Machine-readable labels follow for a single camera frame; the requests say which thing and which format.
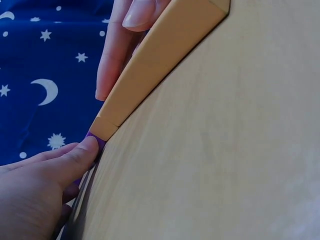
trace wooden surface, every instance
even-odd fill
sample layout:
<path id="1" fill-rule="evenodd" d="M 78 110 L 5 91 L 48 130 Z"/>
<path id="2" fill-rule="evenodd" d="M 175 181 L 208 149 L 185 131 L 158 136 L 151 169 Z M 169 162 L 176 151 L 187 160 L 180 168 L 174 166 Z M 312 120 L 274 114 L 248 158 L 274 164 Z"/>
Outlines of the wooden surface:
<path id="1" fill-rule="evenodd" d="M 233 0 L 109 141 L 72 239 L 319 239 L 319 10 Z"/>

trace white dot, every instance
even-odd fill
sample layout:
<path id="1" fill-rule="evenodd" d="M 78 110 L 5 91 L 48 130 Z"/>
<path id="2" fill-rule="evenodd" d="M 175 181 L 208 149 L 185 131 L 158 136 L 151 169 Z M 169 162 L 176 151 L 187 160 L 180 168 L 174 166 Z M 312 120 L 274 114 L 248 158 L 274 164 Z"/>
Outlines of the white dot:
<path id="1" fill-rule="evenodd" d="M 25 158 L 27 157 L 27 154 L 26 154 L 24 151 L 23 151 L 23 152 L 20 152 L 19 157 L 20 157 L 21 159 L 25 159 Z"/>

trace crescent moon print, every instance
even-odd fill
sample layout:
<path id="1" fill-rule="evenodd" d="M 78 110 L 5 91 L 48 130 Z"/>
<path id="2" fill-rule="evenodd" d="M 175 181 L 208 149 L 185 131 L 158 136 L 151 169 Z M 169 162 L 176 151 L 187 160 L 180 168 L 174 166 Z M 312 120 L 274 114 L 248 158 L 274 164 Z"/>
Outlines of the crescent moon print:
<path id="1" fill-rule="evenodd" d="M 15 19 L 15 15 L 11 11 L 5 11 L 4 13 L 2 13 L 0 15 L 0 19 L 5 19 L 5 18 L 14 20 Z"/>
<path id="2" fill-rule="evenodd" d="M 31 84 L 39 84 L 43 86 L 46 90 L 45 99 L 39 104 L 39 106 L 47 105 L 51 103 L 58 95 L 58 86 L 54 81 L 49 79 L 37 79 L 31 82 Z"/>

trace star print fabric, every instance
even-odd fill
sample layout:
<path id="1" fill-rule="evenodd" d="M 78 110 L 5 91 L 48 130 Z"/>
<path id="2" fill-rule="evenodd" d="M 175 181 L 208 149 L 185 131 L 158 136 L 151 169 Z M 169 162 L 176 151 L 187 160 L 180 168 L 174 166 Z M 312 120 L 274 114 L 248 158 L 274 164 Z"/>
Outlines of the star print fabric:
<path id="1" fill-rule="evenodd" d="M 0 1 L 0 165 L 80 142 L 113 0 Z"/>

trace hand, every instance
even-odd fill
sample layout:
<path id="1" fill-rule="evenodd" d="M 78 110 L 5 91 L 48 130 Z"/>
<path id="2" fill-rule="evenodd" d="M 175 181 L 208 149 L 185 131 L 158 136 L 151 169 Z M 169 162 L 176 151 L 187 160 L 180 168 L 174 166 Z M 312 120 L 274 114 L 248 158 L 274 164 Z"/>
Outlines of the hand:
<path id="1" fill-rule="evenodd" d="M 95 98 L 105 101 L 124 64 L 171 0 L 114 0 L 97 72 Z"/>
<path id="2" fill-rule="evenodd" d="M 0 167 L 0 239 L 55 239 L 67 221 L 66 205 L 79 193 L 73 182 L 90 168 L 98 153 L 90 136 Z"/>

